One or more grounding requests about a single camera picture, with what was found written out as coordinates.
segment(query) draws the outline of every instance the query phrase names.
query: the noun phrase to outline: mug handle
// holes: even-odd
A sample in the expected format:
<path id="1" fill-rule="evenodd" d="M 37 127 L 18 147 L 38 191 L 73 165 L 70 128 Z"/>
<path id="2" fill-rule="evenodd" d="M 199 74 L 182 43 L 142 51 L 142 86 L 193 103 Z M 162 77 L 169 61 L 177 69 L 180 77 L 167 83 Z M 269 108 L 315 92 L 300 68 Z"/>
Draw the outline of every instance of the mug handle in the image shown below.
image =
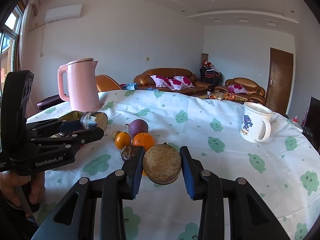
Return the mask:
<path id="1" fill-rule="evenodd" d="M 264 134 L 264 137 L 262 139 L 256 138 L 255 140 L 257 142 L 265 142 L 266 140 L 268 140 L 270 133 L 271 133 L 271 125 L 270 122 L 267 119 L 262 119 L 265 126 L 266 126 L 266 133 Z"/>
<path id="2" fill-rule="evenodd" d="M 67 72 L 67 64 L 60 66 L 58 69 L 58 91 L 59 91 L 59 96 L 63 101 L 68 101 L 70 102 L 70 98 L 64 94 L 63 90 L 63 73 Z"/>

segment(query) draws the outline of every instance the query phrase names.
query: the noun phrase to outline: tablecloth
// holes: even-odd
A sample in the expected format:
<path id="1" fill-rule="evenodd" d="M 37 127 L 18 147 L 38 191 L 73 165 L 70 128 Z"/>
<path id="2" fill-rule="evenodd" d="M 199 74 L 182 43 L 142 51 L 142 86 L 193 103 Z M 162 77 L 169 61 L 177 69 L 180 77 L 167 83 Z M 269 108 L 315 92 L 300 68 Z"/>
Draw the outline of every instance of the tablecloth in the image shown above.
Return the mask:
<path id="1" fill-rule="evenodd" d="M 179 93 L 118 90 L 99 93 L 101 109 L 109 121 L 103 139 L 87 144 L 74 163 L 46 171 L 46 193 L 35 213 L 41 224 L 63 195 L 81 177 L 106 177 L 120 169 L 120 150 L 111 137 L 125 124 L 144 119 L 157 144 L 168 143 L 177 150 L 187 146 L 192 158 L 221 178 L 246 178 L 275 214 L 291 239 L 302 239 L 320 214 L 318 174 L 320 159 L 307 139 L 290 121 L 275 113 L 271 135 L 264 143 L 250 143 L 239 130 L 244 106 L 230 101 L 201 100 Z M 64 102 L 28 119 L 35 122 L 70 112 Z M 90 163 L 99 159 L 99 169 Z M 147 177 L 139 194 L 124 201 L 127 240 L 195 239 L 198 236 L 201 201 L 190 200 L 183 176 L 160 186 Z M 95 239 L 99 239 L 99 201 L 96 209 Z M 228 212 L 225 212 L 225 239 L 229 239 Z"/>

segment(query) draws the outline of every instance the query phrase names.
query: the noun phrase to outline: door frame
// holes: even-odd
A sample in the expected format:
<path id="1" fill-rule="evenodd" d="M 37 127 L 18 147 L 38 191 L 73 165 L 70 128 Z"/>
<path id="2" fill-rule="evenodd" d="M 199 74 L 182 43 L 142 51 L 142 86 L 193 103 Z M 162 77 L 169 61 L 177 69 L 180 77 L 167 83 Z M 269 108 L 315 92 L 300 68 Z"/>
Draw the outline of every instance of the door frame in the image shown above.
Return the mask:
<path id="1" fill-rule="evenodd" d="M 270 47 L 270 50 L 269 50 L 269 60 L 270 60 L 270 63 L 269 63 L 269 77 L 268 77 L 268 87 L 267 87 L 267 91 L 266 91 L 266 100 L 267 100 L 267 98 L 268 98 L 269 87 L 270 87 L 270 76 L 271 76 L 271 49 L 277 49 L 277 48 L 272 48 L 272 47 Z M 294 46 L 294 51 L 293 51 L 293 52 L 286 51 L 286 50 L 283 50 L 283 49 L 278 49 L 278 50 L 282 50 L 282 51 L 285 51 L 285 52 L 288 52 L 288 53 L 293 54 L 293 73 L 292 73 L 291 91 L 290 91 L 290 96 L 289 96 L 289 102 L 288 102 L 287 111 L 285 112 L 285 114 L 288 115 L 289 108 L 290 108 L 290 104 L 291 104 L 291 99 L 292 99 L 295 73 L 296 73 L 296 49 L 295 49 L 295 46 Z"/>

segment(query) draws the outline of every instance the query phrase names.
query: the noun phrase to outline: human hand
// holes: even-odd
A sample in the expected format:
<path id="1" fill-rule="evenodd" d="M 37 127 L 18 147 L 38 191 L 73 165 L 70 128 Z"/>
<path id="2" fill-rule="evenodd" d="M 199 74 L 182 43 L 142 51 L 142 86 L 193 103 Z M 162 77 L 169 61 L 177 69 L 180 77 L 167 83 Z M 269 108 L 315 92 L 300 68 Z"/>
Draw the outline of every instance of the human hand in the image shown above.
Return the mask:
<path id="1" fill-rule="evenodd" d="M 16 191 L 14 190 L 14 187 L 22 186 L 30 182 L 31 191 L 29 200 L 31 204 L 36 204 L 39 203 L 44 197 L 44 180 L 44 172 L 36 174 L 31 179 L 31 176 L 19 176 L 14 170 L 4 171 L 0 172 L 0 191 L 7 200 L 20 207 L 21 202 Z"/>

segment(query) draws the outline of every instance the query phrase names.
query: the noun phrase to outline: white wall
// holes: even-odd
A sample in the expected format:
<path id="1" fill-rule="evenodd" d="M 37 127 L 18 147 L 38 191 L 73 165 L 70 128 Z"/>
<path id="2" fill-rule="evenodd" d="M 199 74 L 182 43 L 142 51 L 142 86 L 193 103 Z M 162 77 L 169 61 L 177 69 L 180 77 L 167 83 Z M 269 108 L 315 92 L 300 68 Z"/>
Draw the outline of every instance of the white wall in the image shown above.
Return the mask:
<path id="1" fill-rule="evenodd" d="M 48 9 L 82 4 L 80 19 L 50 23 L 29 31 L 24 69 L 35 74 L 31 98 L 58 94 L 57 70 L 69 61 L 93 57 L 96 75 L 133 82 L 155 67 L 182 67 L 198 75 L 203 27 L 165 7 L 142 0 L 54 0 L 41 4 L 31 26 L 44 21 Z"/>
<path id="2" fill-rule="evenodd" d="M 302 15 L 296 40 L 296 75 L 289 117 L 302 121 L 311 97 L 320 100 L 320 25 L 301 0 Z"/>
<path id="3" fill-rule="evenodd" d="M 267 91 L 270 48 L 295 55 L 294 36 L 249 26 L 204 27 L 203 52 L 209 54 L 209 61 L 222 73 L 224 81 L 246 77 Z"/>

